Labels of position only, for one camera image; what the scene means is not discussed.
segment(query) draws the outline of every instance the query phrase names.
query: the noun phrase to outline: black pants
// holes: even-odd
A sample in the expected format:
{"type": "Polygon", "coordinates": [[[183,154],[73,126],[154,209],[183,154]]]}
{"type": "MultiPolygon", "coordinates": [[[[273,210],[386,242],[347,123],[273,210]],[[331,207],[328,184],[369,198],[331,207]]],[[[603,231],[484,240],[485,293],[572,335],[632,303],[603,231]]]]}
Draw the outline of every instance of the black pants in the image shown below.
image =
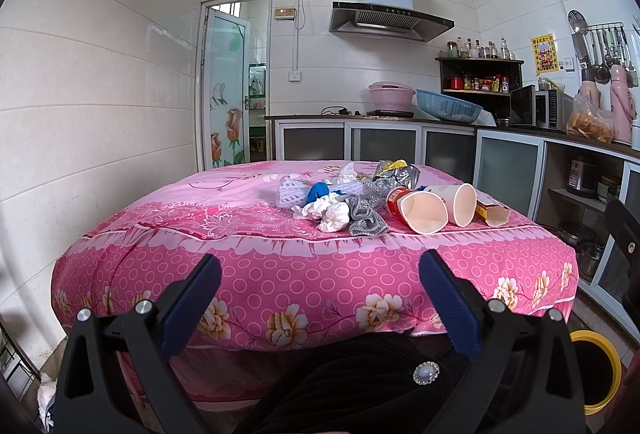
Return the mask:
{"type": "Polygon", "coordinates": [[[317,348],[276,382],[234,434],[421,433],[470,364],[450,347],[435,358],[395,333],[317,348]],[[414,370],[428,360],[439,364],[440,375],[417,385],[414,370]]]}

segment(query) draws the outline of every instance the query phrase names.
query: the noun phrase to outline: range hood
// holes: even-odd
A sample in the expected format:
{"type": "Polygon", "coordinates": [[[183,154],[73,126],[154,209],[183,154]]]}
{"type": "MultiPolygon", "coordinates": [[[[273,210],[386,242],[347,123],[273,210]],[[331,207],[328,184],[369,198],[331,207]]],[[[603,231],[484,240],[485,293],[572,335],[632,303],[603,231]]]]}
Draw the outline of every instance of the range hood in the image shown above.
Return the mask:
{"type": "Polygon", "coordinates": [[[453,20],[414,11],[413,0],[333,2],[332,33],[391,36],[429,42],[454,27],[453,20]]]}

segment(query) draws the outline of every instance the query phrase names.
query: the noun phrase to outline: trash pile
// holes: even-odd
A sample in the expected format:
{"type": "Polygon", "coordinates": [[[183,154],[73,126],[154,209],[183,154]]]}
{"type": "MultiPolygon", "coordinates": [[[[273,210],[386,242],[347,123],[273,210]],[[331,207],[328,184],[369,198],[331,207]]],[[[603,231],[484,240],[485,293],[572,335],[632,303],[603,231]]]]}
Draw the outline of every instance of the trash pile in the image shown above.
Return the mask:
{"type": "MultiPolygon", "coordinates": [[[[419,176],[418,168],[404,160],[381,161],[370,177],[359,175],[351,162],[337,177],[313,185],[289,177],[281,179],[276,205],[291,210],[295,219],[319,221],[321,231],[335,232],[348,226],[351,235],[369,237],[378,237],[389,229],[380,215],[384,207],[420,235],[436,233],[449,222],[467,226],[476,210],[486,218],[482,212],[486,213],[487,204],[478,205],[472,185],[418,187],[419,176]]],[[[508,208],[497,201],[492,205],[502,213],[496,219],[492,211],[488,224],[505,224],[508,208]]]]}

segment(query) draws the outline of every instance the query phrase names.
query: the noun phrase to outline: microwave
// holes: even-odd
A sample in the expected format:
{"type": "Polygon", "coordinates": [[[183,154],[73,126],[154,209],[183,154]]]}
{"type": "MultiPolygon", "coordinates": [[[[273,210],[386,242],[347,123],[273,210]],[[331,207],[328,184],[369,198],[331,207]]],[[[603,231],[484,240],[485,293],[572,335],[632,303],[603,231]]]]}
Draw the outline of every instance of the microwave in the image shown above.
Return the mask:
{"type": "Polygon", "coordinates": [[[526,85],[511,91],[511,125],[566,130],[574,99],[557,89],[536,90],[526,85]]]}

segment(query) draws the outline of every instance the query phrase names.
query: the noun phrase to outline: yellow bucket rim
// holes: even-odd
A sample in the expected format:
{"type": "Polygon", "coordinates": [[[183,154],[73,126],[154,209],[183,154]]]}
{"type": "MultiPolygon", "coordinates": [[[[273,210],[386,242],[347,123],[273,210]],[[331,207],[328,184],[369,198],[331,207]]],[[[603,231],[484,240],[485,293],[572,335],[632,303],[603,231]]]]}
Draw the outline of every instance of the yellow bucket rim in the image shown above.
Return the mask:
{"type": "Polygon", "coordinates": [[[570,334],[572,342],[591,342],[592,344],[596,344],[599,348],[601,348],[609,358],[611,362],[611,366],[613,368],[613,382],[607,393],[607,396],[600,403],[596,403],[595,405],[585,405],[584,406],[584,414],[585,416],[590,416],[591,414],[596,414],[601,411],[607,403],[609,403],[613,397],[616,395],[618,391],[618,387],[620,386],[620,381],[622,381],[622,364],[620,363],[620,355],[618,351],[613,346],[613,344],[607,340],[606,337],[603,337],[601,334],[596,333],[595,331],[589,330],[580,330],[574,331],[570,334]]]}

